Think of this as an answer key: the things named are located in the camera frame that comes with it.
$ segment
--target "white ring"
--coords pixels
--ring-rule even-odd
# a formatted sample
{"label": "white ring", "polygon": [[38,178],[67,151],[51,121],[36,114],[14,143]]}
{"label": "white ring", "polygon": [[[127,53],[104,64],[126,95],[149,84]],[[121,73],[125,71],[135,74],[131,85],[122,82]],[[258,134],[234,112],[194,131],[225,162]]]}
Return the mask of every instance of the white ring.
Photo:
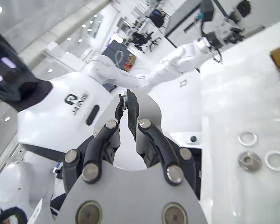
{"label": "white ring", "polygon": [[269,151],[268,153],[266,153],[266,156],[265,156],[266,165],[267,165],[271,170],[280,171],[280,167],[278,167],[278,168],[272,167],[271,164],[270,164],[269,161],[268,161],[269,157],[270,157],[271,155],[274,155],[274,154],[280,155],[280,151],[272,150],[272,151]]}
{"label": "white ring", "polygon": [[[241,136],[244,135],[244,134],[251,134],[254,137],[253,141],[250,144],[245,144],[242,141]],[[256,136],[256,134],[254,134],[252,132],[242,132],[240,135],[237,136],[237,139],[244,146],[252,146],[252,145],[254,145],[257,142],[257,136]]]}

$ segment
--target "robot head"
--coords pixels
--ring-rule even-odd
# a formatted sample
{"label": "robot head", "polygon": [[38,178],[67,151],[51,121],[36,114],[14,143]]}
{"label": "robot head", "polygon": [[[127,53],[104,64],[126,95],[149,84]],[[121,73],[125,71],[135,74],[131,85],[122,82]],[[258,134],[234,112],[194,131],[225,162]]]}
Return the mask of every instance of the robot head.
{"label": "robot head", "polygon": [[0,35],[0,99],[20,101],[37,87],[38,79]]}

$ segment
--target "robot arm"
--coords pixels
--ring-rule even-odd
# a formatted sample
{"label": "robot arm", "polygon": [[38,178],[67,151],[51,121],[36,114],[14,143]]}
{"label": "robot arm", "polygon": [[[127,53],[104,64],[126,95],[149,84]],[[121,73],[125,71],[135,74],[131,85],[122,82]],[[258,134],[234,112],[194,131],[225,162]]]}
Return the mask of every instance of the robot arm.
{"label": "robot arm", "polygon": [[149,74],[136,77],[117,68],[115,63],[104,55],[96,56],[82,72],[100,84],[110,83],[124,88],[141,89],[148,93],[160,83],[200,68],[211,57],[209,47],[206,38],[182,45],[164,57]]}

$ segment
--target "black knob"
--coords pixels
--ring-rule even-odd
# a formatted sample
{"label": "black knob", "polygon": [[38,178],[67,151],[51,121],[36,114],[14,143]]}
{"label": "black knob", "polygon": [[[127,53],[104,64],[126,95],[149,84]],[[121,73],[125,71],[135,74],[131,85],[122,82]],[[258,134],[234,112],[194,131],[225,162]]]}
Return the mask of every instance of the black knob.
{"label": "black knob", "polygon": [[191,142],[196,142],[197,141],[197,137],[196,136],[192,136],[191,137]]}

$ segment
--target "black strap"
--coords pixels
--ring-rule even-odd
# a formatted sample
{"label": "black strap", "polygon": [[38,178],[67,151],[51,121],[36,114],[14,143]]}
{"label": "black strap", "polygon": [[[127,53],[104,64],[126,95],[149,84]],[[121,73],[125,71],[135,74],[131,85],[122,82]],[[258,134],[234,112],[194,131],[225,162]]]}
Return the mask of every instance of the black strap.
{"label": "black strap", "polygon": [[28,220],[27,220],[26,214],[24,213],[23,210],[21,210],[18,207],[12,207],[12,208],[4,210],[0,214],[0,224],[7,218],[11,217],[12,215],[14,215],[17,218],[18,224],[27,224]]}

